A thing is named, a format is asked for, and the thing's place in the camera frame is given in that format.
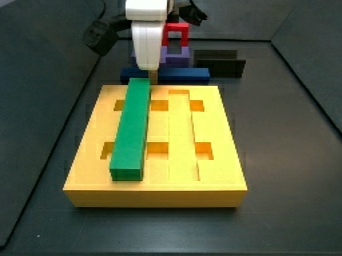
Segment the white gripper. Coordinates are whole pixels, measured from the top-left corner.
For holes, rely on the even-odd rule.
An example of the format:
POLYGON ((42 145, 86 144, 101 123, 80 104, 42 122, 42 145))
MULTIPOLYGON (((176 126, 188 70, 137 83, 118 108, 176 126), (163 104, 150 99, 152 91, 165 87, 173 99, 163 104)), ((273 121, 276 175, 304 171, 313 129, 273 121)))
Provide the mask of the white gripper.
POLYGON ((157 68, 163 29, 167 20, 167 0, 125 0, 125 18, 130 33, 136 64, 148 71, 150 85, 157 85, 157 68))

